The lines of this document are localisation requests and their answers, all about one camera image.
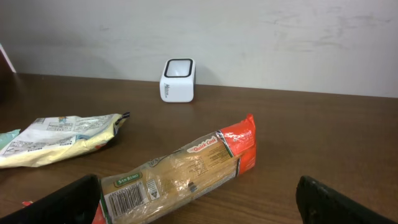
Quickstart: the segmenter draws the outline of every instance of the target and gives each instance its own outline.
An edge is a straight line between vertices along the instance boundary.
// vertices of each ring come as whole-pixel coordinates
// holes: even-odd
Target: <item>snack bag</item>
[[[217,188],[256,162],[253,116],[207,134],[168,156],[103,178],[108,223],[149,223]]]
[[[129,116],[37,118],[0,149],[0,168],[38,167],[95,151],[118,133]]]

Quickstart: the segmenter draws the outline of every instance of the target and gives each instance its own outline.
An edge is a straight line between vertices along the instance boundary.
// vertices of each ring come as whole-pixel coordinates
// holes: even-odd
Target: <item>black object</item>
[[[96,175],[83,178],[16,211],[0,224],[91,224],[101,197]]]
[[[304,224],[395,223],[309,176],[301,177],[296,202]]]

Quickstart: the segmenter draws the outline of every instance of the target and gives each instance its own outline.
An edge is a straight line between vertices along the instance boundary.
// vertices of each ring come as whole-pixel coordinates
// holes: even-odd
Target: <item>wooden table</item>
[[[0,94],[0,133],[40,117],[131,112],[100,151],[1,169],[0,217],[85,174],[127,172],[252,113],[255,168],[155,223],[302,223],[301,175],[398,221],[398,99],[198,85],[193,102],[172,104],[156,82],[45,75],[10,77]]]

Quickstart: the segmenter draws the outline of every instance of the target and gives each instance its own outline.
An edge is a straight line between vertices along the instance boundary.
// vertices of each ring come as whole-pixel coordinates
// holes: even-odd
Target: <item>white wall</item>
[[[1,0],[17,72],[398,97],[396,0]]]

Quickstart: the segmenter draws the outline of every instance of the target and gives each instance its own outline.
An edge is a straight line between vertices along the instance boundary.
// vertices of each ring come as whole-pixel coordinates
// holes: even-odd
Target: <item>white device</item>
[[[168,103],[186,103],[193,100],[195,61],[173,58],[166,62],[160,79],[160,97]]]

